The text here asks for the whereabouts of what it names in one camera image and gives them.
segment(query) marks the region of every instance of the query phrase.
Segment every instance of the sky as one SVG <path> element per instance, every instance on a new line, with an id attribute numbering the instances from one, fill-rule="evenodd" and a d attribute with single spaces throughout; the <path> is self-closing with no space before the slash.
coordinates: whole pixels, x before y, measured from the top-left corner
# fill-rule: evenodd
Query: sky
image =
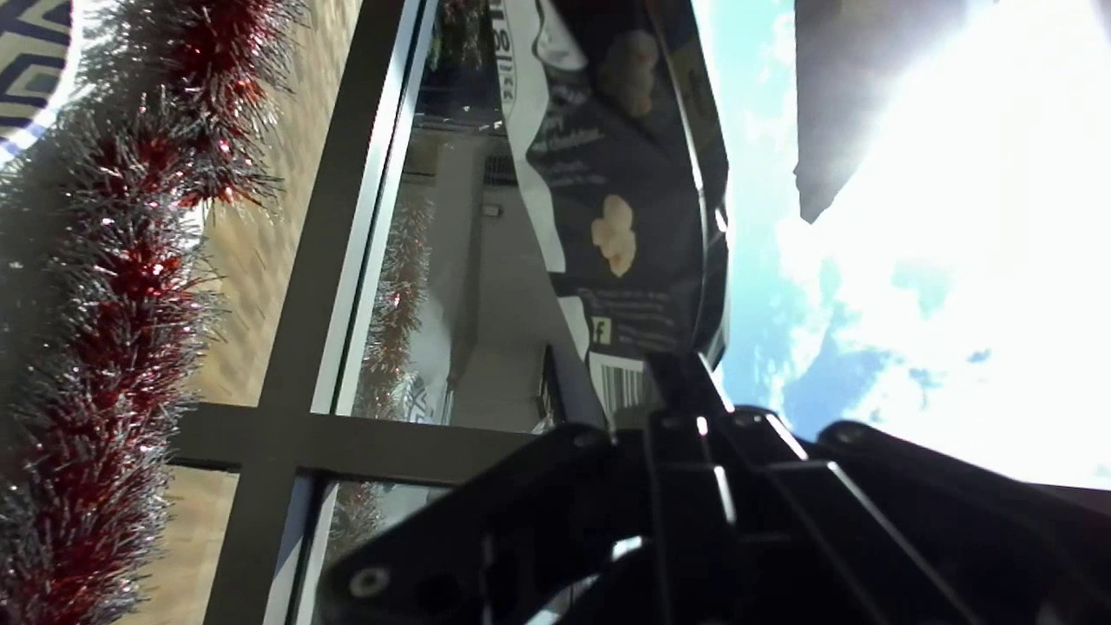
<path id="1" fill-rule="evenodd" d="M 789 8 L 699 0 L 732 162 L 725 393 L 805 436 L 851 416 L 1111 487 L 1111 56 L 1091 4 L 1005 0 L 922 56 L 814 225 L 796 217 Z"/>

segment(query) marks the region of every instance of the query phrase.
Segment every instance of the metal frame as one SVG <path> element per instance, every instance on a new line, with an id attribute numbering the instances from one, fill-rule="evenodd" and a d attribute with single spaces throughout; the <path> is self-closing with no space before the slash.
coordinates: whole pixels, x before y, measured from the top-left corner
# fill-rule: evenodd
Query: metal frame
<path id="1" fill-rule="evenodd" d="M 193 407 L 172 436 L 172 466 L 238 471 L 209 625 L 290 620 L 327 483 L 458 487 L 526 442 L 341 416 L 350 413 L 341 407 L 361 362 L 350 339 L 368 321 L 357 303 L 379 284 L 433 12 L 436 0 L 361 4 L 264 394 L 254 408 Z"/>

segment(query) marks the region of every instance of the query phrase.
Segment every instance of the red tinsel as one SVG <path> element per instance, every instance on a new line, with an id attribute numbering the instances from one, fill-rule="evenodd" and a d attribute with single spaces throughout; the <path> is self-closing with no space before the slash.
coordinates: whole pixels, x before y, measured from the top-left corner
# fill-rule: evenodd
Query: red tinsel
<path id="1" fill-rule="evenodd" d="M 76 101 L 59 134 L 85 134 L 66 184 L 54 253 L 59 335 L 18 407 L 18 463 L 0 494 L 0 620 L 113 620 L 163 527 L 165 442 L 200 346 L 188 211 L 264 202 L 259 105 L 281 82 L 288 0 L 125 0 L 85 82 L 139 93 L 120 123 Z"/>

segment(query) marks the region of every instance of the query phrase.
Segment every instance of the sunlight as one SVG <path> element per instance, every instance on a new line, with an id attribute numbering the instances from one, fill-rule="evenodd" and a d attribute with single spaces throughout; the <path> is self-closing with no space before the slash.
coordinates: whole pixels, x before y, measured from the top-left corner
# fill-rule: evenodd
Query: sunlight
<path id="1" fill-rule="evenodd" d="M 1038 478 L 1107 455 L 1107 112 L 1091 0 L 1002 0 L 907 76 L 818 225 L 841 346 L 898 354 L 854 416 Z"/>

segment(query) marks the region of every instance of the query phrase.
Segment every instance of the tinsel garland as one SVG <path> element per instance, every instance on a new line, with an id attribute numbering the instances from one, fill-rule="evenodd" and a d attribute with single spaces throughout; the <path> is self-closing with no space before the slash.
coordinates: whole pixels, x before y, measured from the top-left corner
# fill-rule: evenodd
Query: tinsel garland
<path id="1" fill-rule="evenodd" d="M 277 192 L 264 105 L 302 8 L 113 0 L 91 12 L 81 97 L 0 180 L 4 208 L 62 217 L 44 269 L 59 327 L 26 357 L 0 455 L 0 620 L 14 625 L 119 620 L 139 599 L 210 308 L 188 217 Z"/>
<path id="2" fill-rule="evenodd" d="M 411 335 L 420 321 L 415 308 L 426 284 L 431 217 L 433 208 L 423 196 L 404 196 L 393 214 L 355 416 L 405 420 L 400 390 L 411 367 Z M 379 494 L 379 483 L 343 483 L 336 490 L 327 560 L 336 560 L 375 534 Z"/>

